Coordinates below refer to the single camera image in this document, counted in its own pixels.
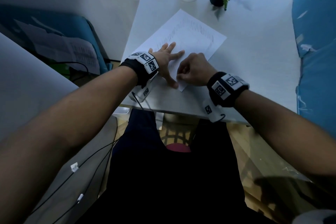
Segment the black pants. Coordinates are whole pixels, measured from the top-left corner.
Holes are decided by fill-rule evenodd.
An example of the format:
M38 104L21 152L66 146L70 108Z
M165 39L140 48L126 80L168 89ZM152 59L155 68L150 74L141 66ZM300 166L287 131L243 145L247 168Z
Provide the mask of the black pants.
M154 113L133 109L124 135L112 151L107 190L77 223L97 220L110 212L111 205L134 211L144 204L143 198L151 198L145 200L153 203L150 209L170 197L165 200L193 210L201 207L203 213L222 215L225 208L227 214L232 213L230 209L235 211L236 218L256 214L245 204L226 123L200 120L190 148L190 153L168 150L156 129ZM258 221L269 221L258 215Z

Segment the white desk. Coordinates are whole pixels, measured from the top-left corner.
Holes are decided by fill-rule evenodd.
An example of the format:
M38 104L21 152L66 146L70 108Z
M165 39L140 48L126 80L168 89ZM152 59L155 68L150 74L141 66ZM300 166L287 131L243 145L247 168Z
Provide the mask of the white desk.
M231 0L218 15L209 0L140 0L123 60L183 9L227 36L209 60L216 69L240 76L252 91L296 112L300 58L291 8L292 0ZM205 117L201 103L208 96L206 87L188 86L180 92L166 86L163 78L156 83L141 104L144 109ZM122 105L139 108L129 97ZM227 108L225 121L246 123L233 108Z

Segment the wooden floor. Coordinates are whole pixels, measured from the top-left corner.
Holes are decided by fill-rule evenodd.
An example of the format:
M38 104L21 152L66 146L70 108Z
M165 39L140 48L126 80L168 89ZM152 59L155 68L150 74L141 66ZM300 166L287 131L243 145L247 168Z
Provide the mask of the wooden floor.
M188 145L198 119L174 116L165 114L159 131L161 139L166 145L174 142ZM127 119L118 119L115 139L122 136L127 123ZM313 183L276 154L252 127L230 123L227 128L248 207L278 223L291 223L301 213L323 208L317 196L320 191ZM101 192L106 188L108 172L109 166Z

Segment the black wristband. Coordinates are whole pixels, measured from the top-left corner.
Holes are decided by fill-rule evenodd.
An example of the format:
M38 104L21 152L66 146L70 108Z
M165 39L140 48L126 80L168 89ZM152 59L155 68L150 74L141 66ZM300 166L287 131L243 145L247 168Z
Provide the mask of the black wristband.
M228 85L227 82L225 82L224 80L222 80L222 77L225 76L226 73L224 72L217 72L215 73L211 78L210 80L208 81L207 83L207 87L208 87L208 90L209 90L209 95L210 95L210 98L212 100L212 102L214 103L214 105L221 105L222 107L233 107L234 103L235 103L235 100L239 97L239 95L244 91L244 90L248 90L249 89L249 86L248 84L244 85L243 84L243 80L240 79L239 81L236 80L236 78L234 78L237 82L240 82L242 83L241 87L239 87L238 89L234 90L232 87L230 87ZM223 86L225 89L213 89L213 85L216 83L216 82L220 82L220 87ZM224 100L221 98L220 95L223 95L225 94L225 92L228 92L229 93L229 96L226 97Z
M136 75L138 76L137 86L140 85L142 88L144 88L148 80L151 79L157 73L157 70L155 70L153 73L150 73L150 74L147 73L144 65L142 65L140 62L138 62L135 59L126 59L119 66L127 66L133 69Z

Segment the white paper sheet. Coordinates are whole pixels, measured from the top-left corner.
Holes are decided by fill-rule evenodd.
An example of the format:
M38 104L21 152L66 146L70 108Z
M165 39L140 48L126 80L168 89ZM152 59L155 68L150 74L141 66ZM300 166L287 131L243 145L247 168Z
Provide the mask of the white paper sheet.
M77 37L48 33L43 28L15 21L32 41L38 54L57 62L79 62L86 65L90 73L100 74L97 54L90 42ZM68 65L76 70L86 71L85 66L81 64Z
M180 59L170 61L168 66L170 76L176 80L177 69L181 61L190 53L202 52L205 58L209 60L225 39L226 36L180 9L134 52L147 52L149 48L153 48L155 52L165 43L176 42L176 47L172 53L185 50L185 54ZM186 86L185 82L179 81L178 89L180 91L183 91Z

